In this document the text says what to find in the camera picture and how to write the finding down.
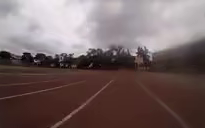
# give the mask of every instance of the white lane line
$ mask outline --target white lane line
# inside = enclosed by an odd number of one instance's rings
[[[81,106],[73,110],[69,115],[64,117],[61,121],[55,123],[50,128],[59,128],[62,124],[67,122],[70,118],[72,118],[75,114],[77,114],[80,110],[85,108],[90,102],[92,102],[103,90],[105,90],[114,80],[111,80],[108,82],[104,87],[102,87],[97,93],[95,93],[93,96],[91,96],[86,102],[84,102]]]
[[[54,82],[54,81],[59,81],[59,80],[61,80],[61,79],[46,80],[46,81],[36,81],[36,82],[27,82],[27,83],[0,84],[0,87],[17,86],[17,85],[30,85],[30,84],[37,84],[37,83],[49,83],[49,82]]]
[[[138,85],[152,98],[154,99],[160,106],[162,106],[170,115],[172,115],[182,128],[189,128],[189,126],[183,121],[183,119],[172,109],[170,109],[158,96],[156,96],[153,92],[151,92],[144,84],[139,81],[136,81]]]
[[[23,94],[18,94],[18,95],[12,95],[12,96],[7,96],[7,97],[1,97],[1,100],[8,100],[8,99],[12,99],[12,98],[17,98],[17,97],[22,97],[22,96],[28,96],[28,95],[33,95],[33,94],[38,94],[38,93],[42,93],[42,92],[48,92],[48,91],[52,91],[52,90],[57,90],[57,89],[61,89],[64,87],[68,87],[68,86],[72,86],[72,85],[76,85],[76,84],[81,84],[84,83],[86,81],[79,81],[79,82],[75,82],[75,83],[70,83],[70,84],[66,84],[66,85],[62,85],[59,87],[55,87],[55,88],[49,88],[49,89],[44,89],[44,90],[39,90],[39,91],[34,91],[34,92],[29,92],[29,93],[23,93]]]

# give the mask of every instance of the field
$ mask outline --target field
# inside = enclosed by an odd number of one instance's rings
[[[0,128],[205,128],[205,75],[0,66]]]

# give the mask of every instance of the tree line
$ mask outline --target tree line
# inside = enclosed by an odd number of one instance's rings
[[[143,56],[145,60],[149,60],[149,50],[146,47],[138,47],[137,55]],[[12,54],[8,51],[0,52],[1,59],[11,59]],[[44,53],[37,53],[33,56],[29,52],[24,52],[20,57],[23,65],[37,65],[42,67],[61,67],[70,68],[75,64],[77,68],[93,68],[93,69],[118,69],[128,68],[134,69],[134,56],[130,50],[123,46],[112,45],[107,50],[101,48],[90,48],[85,55],[74,57],[73,53],[61,53],[55,56],[48,56]]]

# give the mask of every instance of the distant structure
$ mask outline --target distant structure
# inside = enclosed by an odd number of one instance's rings
[[[139,69],[143,65],[143,57],[141,55],[135,56],[135,68]]]

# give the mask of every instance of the cloudy sky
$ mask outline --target cloudy sky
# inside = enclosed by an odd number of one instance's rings
[[[17,54],[158,51],[204,36],[205,0],[0,0],[0,50]]]

